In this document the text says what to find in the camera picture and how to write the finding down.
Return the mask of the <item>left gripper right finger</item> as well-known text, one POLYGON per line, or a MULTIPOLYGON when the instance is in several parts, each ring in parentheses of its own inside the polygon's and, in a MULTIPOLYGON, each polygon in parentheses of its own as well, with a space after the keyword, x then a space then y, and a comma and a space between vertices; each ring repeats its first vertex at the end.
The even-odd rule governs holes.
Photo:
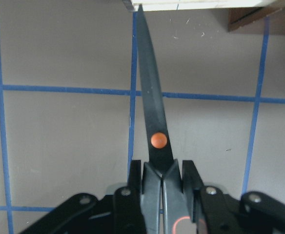
POLYGON ((285 204, 258 191, 234 199, 205 186, 195 164, 184 160, 183 192, 199 234, 285 234, 285 204))

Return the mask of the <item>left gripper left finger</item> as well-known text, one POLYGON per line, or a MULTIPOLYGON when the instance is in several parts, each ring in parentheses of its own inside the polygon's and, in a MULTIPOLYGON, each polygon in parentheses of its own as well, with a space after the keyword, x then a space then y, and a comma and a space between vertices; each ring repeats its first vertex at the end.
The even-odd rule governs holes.
POLYGON ((144 234, 140 206, 141 161, 130 165, 126 186, 98 200, 76 194, 23 230, 24 234, 144 234))

